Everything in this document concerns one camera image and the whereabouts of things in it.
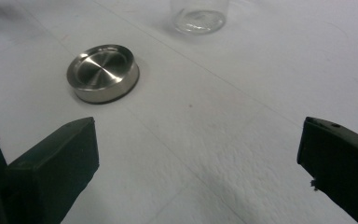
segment round metal lid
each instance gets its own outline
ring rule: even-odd
[[[139,68],[132,53],[119,45],[102,45],[78,55],[68,67],[67,79],[76,95],[103,104],[125,95],[135,86]]]

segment glass base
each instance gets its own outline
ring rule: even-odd
[[[215,32],[226,23],[226,16],[215,10],[183,9],[174,18],[176,30],[192,35],[206,35]]]

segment tabletop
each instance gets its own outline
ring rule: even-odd
[[[106,105],[66,80],[80,52],[130,49],[137,86]],[[358,133],[358,1],[232,0],[218,32],[170,2],[0,0],[0,146],[11,162],[94,117],[100,169],[76,223],[355,223],[296,164],[305,117]]]

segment white surface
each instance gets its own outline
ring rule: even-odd
[[[206,36],[169,1],[0,0],[0,146],[8,162],[93,116],[101,167],[63,223],[355,223],[296,164],[306,116],[358,132],[358,1],[230,3]],[[129,48],[141,79],[79,101],[66,68]]]

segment stainless steel lid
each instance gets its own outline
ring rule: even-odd
[[[78,55],[68,67],[67,79],[81,100],[104,104],[132,90],[139,68],[129,49],[102,45]]]

